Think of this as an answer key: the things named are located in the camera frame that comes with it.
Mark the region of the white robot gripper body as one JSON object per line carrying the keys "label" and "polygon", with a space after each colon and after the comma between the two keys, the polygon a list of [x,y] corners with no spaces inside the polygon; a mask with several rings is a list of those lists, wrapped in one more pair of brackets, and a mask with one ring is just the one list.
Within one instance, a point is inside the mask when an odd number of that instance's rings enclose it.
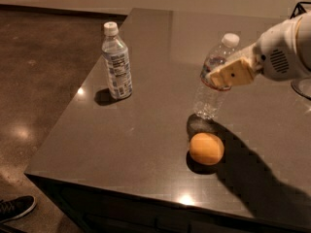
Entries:
{"label": "white robot gripper body", "polygon": [[311,75],[311,13],[287,19],[262,33],[255,45],[262,74],[273,81]]}

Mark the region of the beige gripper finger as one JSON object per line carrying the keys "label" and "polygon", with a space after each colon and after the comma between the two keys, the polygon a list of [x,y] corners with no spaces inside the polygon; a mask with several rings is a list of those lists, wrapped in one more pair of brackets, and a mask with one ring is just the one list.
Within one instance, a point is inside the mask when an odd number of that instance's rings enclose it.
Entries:
{"label": "beige gripper finger", "polygon": [[232,60],[245,58],[248,62],[256,62],[256,44],[252,43],[251,45],[236,51],[230,58]]}
{"label": "beige gripper finger", "polygon": [[256,72],[245,58],[228,61],[206,75],[213,87],[232,87],[252,83]]}

